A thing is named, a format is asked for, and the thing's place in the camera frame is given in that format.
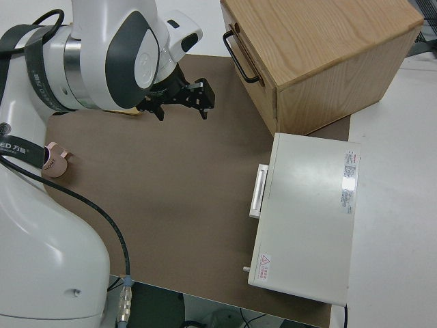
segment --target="pink cup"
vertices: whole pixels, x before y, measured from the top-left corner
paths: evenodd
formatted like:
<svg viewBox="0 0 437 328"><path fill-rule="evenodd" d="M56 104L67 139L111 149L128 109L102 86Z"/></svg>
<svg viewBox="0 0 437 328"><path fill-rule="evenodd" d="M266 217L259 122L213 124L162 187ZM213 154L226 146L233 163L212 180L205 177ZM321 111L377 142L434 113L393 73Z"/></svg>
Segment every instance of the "pink cup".
<svg viewBox="0 0 437 328"><path fill-rule="evenodd" d="M50 142L46 147L42 171L51 178L58 178L67 170L68 152L55 142Z"/></svg>

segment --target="white appliance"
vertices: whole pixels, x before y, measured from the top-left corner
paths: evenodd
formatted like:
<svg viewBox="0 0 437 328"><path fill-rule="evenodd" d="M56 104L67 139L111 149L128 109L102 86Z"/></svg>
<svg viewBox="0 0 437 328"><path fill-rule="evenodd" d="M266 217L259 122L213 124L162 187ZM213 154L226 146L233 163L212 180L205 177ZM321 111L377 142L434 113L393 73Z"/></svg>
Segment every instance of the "white appliance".
<svg viewBox="0 0 437 328"><path fill-rule="evenodd" d="M274 136L251 208L250 285L346 305L359 161L358 143Z"/></svg>

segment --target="warning label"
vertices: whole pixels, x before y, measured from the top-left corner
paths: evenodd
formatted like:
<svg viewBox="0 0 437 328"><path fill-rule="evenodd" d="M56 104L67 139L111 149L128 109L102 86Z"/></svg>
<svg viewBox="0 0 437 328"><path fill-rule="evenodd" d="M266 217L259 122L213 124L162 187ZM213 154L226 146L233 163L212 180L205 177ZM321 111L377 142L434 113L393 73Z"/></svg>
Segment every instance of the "warning label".
<svg viewBox="0 0 437 328"><path fill-rule="evenodd" d="M272 261L272 257L267 254L260 254L258 259L258 274L257 279L262 281L267 281L268 279L268 271L270 268L270 263Z"/></svg>

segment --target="brown mat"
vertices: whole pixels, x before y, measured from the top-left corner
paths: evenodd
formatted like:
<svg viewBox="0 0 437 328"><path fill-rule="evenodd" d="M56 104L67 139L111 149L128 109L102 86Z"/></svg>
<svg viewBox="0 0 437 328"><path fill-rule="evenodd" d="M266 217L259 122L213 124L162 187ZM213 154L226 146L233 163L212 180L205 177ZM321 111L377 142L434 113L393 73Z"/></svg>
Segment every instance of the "brown mat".
<svg viewBox="0 0 437 328"><path fill-rule="evenodd" d="M216 93L206 121L177 105L164 108L164 122L148 113L52 117L47 140L74 154L57 182L114 218L126 238L133 279L328 327L330 305L247 284L242 268L251 263L257 229L249 206L258 163L268 164L273 138L230 58L186 56L181 67L189 81L206 77ZM111 273L122 274L122 251L104 219L49 192L101 235Z"/></svg>

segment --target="wooden box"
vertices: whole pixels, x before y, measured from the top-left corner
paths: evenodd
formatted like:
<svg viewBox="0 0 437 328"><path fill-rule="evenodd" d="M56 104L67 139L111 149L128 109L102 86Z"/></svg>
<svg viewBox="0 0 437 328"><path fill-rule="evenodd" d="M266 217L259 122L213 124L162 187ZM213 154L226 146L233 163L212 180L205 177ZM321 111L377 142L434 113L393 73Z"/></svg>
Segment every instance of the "wooden box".
<svg viewBox="0 0 437 328"><path fill-rule="evenodd" d="M407 0L221 5L223 39L272 134L306 135L378 102L423 23Z"/></svg>

